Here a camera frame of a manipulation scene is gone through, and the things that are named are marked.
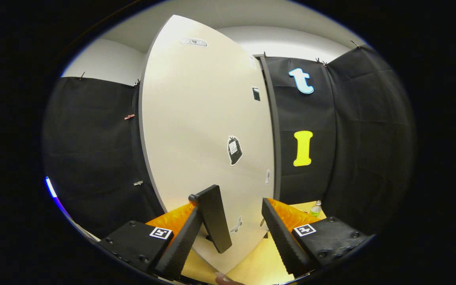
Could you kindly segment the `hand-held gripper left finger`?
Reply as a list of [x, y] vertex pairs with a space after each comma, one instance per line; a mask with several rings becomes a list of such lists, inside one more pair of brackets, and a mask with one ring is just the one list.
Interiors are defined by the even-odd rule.
[[199, 209], [185, 204], [149, 222], [130, 220], [98, 246], [139, 272], [179, 280], [201, 227]]

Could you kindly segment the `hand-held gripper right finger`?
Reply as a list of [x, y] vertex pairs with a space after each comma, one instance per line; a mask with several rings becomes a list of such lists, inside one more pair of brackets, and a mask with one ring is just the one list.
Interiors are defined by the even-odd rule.
[[340, 265], [371, 241], [340, 218], [320, 219], [272, 198], [262, 199], [261, 213], [287, 273], [294, 277]]

